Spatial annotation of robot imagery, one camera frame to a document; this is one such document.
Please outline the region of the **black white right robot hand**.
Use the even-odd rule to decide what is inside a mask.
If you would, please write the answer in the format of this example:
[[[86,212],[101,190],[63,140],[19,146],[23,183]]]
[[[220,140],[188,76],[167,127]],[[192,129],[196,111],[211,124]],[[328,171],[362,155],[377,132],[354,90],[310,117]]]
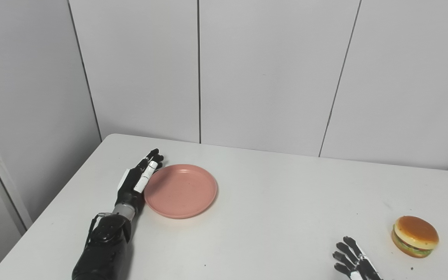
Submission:
[[[336,243],[337,250],[332,254],[337,261],[334,269],[350,280],[382,280],[369,257],[354,238],[345,236]]]

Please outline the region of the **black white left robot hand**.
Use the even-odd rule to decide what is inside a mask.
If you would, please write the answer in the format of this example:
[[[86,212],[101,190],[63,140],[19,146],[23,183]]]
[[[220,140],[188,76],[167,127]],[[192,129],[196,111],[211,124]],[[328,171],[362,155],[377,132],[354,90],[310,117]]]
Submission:
[[[139,206],[144,188],[151,176],[163,166],[164,156],[159,149],[153,149],[144,157],[137,166],[126,170],[117,190],[115,206],[126,205],[132,207],[136,212]]]

